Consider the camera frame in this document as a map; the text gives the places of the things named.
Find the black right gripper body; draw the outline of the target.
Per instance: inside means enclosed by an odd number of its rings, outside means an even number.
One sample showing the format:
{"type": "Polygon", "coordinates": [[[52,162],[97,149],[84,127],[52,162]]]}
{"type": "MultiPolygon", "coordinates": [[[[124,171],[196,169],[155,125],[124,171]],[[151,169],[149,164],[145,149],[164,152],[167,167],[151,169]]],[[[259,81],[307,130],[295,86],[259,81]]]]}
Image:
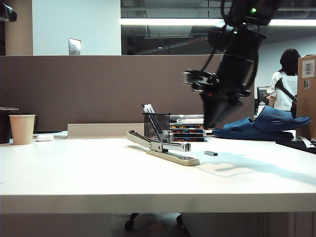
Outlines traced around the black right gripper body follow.
{"type": "Polygon", "coordinates": [[[197,92],[199,92],[203,99],[210,101],[210,103],[228,102],[235,104],[240,98],[248,98],[251,92],[241,88],[225,88],[218,80],[206,80],[197,83],[197,92]]]}

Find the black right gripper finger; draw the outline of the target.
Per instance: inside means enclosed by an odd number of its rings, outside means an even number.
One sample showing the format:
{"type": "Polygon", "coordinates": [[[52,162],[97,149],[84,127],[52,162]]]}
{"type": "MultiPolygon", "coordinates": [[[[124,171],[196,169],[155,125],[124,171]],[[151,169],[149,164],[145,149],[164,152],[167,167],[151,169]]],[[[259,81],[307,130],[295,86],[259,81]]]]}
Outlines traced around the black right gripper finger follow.
{"type": "Polygon", "coordinates": [[[222,122],[228,115],[230,115],[242,106],[243,102],[241,102],[240,100],[221,102],[214,112],[214,127],[222,122]]]}
{"type": "Polygon", "coordinates": [[[201,95],[204,110],[204,129],[213,128],[220,121],[222,101],[216,96],[201,95]]]}

